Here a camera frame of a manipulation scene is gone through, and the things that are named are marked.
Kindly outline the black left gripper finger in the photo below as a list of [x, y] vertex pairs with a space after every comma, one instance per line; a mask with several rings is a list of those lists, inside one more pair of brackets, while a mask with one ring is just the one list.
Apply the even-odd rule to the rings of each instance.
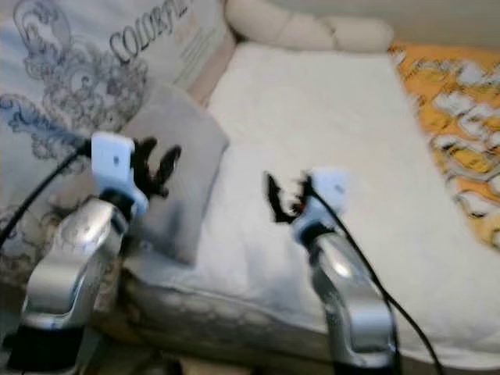
[[133, 171], [140, 176], [148, 176], [150, 174], [148, 168], [148, 160], [155, 147], [155, 139], [153, 137], [135, 138], [134, 150], [131, 154], [131, 167]]
[[169, 189], [166, 186], [177, 168], [178, 160], [182, 155], [182, 147], [172, 146], [160, 159], [159, 168], [155, 173], [155, 194], [158, 196], [168, 196]]

